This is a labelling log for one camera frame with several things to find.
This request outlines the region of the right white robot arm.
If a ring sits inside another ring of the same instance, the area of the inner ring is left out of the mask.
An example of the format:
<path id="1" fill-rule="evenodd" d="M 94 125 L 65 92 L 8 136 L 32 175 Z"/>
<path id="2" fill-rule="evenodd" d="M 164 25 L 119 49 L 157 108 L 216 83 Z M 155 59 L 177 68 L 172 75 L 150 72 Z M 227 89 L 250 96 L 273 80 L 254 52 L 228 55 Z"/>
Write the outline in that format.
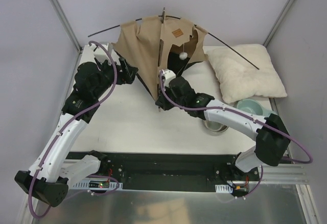
<path id="1" fill-rule="evenodd" d="M 238 153 L 231 164 L 230 175 L 238 181 L 262 164 L 278 166 L 290 143 L 278 115 L 250 114 L 208 94 L 196 93 L 185 78 L 175 76 L 168 69 L 159 73 L 159 97 L 155 103 L 163 110 L 176 107 L 191 117 L 220 123 L 252 139 L 255 145 Z"/>

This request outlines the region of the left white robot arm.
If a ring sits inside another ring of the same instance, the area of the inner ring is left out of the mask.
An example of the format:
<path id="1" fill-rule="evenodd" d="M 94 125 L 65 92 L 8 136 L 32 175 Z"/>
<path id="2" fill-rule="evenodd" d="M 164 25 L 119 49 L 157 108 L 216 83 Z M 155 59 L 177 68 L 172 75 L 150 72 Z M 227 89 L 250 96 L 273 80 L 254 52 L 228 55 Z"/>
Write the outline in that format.
<path id="1" fill-rule="evenodd" d="M 16 183 L 29 198 L 57 207 L 75 184 L 89 175 L 98 178 L 109 173 L 108 157 L 90 151 L 81 160 L 63 169 L 62 164 L 81 132 L 90 123 L 100 104 L 100 97 L 112 92 L 114 84 L 132 84 L 138 68 L 120 57 L 112 65 L 105 60 L 78 66 L 73 91 L 62 108 L 57 127 L 46 147 L 27 171 L 18 171 Z"/>

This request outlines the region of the beige fabric pet tent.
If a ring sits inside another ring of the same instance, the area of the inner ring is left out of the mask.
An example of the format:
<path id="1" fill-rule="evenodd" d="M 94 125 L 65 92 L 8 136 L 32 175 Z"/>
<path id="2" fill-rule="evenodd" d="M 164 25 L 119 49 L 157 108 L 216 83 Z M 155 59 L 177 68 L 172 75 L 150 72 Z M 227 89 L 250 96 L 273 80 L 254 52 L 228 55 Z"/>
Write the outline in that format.
<path id="1" fill-rule="evenodd" d="M 208 60 L 203 50 L 208 31 L 185 18 L 150 16 L 120 28 L 113 49 L 138 68 L 138 78 L 154 100 L 158 99 L 160 70 L 170 69 L 180 76 L 192 65 Z"/>

